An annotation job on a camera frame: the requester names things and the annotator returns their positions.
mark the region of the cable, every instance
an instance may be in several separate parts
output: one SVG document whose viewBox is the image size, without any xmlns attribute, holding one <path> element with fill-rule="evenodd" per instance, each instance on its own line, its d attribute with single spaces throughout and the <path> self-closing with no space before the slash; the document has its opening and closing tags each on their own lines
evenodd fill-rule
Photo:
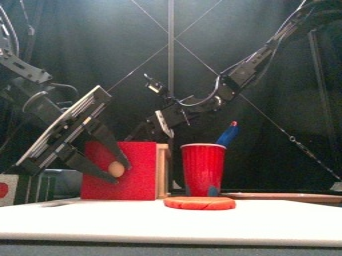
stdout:
<svg viewBox="0 0 342 256">
<path fill-rule="evenodd" d="M 1 17 L 7 23 L 7 26 L 8 26 L 8 29 L 9 29 L 9 32 L 11 32 L 11 35 L 9 35 L 9 42 L 12 42 L 12 38 L 13 38 L 13 48 L 15 48 L 15 55 L 19 56 L 19 40 L 17 40 L 17 36 L 16 36 L 16 31 L 13 29 L 13 26 L 12 26 L 12 23 L 8 19 L 8 16 L 5 14 L 5 11 L 3 9 L 3 6 L 0 5 L 0 13 L 1 13 Z"/>
<path fill-rule="evenodd" d="M 79 91 L 78 91 L 76 87 L 74 87 L 72 85 L 68 85 L 68 84 L 59 84 L 59 83 L 51 83 L 50 85 L 52 87 L 59 87 L 59 88 L 63 88 L 63 89 L 66 89 L 66 88 L 71 89 L 72 92 L 74 92 L 74 100 L 75 101 L 79 100 L 80 96 L 79 96 Z"/>
<path fill-rule="evenodd" d="M 196 102 L 196 103 L 194 103 L 194 104 L 184 104 L 184 103 L 182 103 L 182 101 L 186 100 L 186 99 L 183 99 L 183 100 L 176 100 L 176 102 L 179 103 L 179 105 L 183 106 L 183 107 L 195 107 L 195 106 L 199 106 L 199 105 L 205 104 L 207 101 L 210 101 L 210 100 L 214 98 L 214 96 L 215 96 L 215 94 L 217 94 L 217 91 L 218 91 L 218 89 L 219 89 L 219 78 L 221 78 L 221 77 L 218 76 L 218 78 L 217 78 L 217 83 L 215 83 L 215 88 L 214 88 L 214 90 L 213 90 L 213 92 L 211 92 L 211 94 L 209 95 L 207 98 L 205 98 L 203 100 L 200 100 L 199 102 Z"/>
</svg>

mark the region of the red wooden block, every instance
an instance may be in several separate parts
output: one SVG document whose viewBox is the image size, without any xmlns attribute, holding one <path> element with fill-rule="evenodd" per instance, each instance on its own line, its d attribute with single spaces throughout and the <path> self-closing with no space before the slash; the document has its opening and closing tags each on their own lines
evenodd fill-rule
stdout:
<svg viewBox="0 0 342 256">
<path fill-rule="evenodd" d="M 112 184 L 88 174 L 83 175 L 82 199 L 155 200 L 156 199 L 156 143 L 119 142 L 132 168 L 124 171 Z M 108 171 L 115 156 L 98 142 L 86 144 L 84 154 L 103 171 Z"/>
</svg>

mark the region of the red cup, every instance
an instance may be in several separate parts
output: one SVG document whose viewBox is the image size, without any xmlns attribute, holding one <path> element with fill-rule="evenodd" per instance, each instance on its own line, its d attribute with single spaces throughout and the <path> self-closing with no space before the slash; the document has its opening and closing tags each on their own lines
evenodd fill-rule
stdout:
<svg viewBox="0 0 342 256">
<path fill-rule="evenodd" d="M 192 143 L 180 147 L 186 194 L 218 196 L 223 175 L 226 147 L 219 144 Z"/>
</svg>

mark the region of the white table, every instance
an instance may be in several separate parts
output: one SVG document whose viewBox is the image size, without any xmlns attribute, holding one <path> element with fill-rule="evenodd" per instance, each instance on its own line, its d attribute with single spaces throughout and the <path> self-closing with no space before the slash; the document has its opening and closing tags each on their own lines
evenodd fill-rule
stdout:
<svg viewBox="0 0 342 256">
<path fill-rule="evenodd" d="M 148 244 L 342 247 L 342 208 L 237 200 L 223 211 L 156 201 L 60 200 L 0 208 L 0 239 Z"/>
</svg>

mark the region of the orange disc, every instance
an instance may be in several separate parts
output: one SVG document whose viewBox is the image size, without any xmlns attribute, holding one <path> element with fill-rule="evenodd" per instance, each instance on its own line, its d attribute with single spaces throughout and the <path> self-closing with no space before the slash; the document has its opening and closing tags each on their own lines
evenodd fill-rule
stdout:
<svg viewBox="0 0 342 256">
<path fill-rule="evenodd" d="M 227 197 L 167 197 L 164 205 L 186 210 L 229 210 L 237 207 L 235 200 Z"/>
</svg>

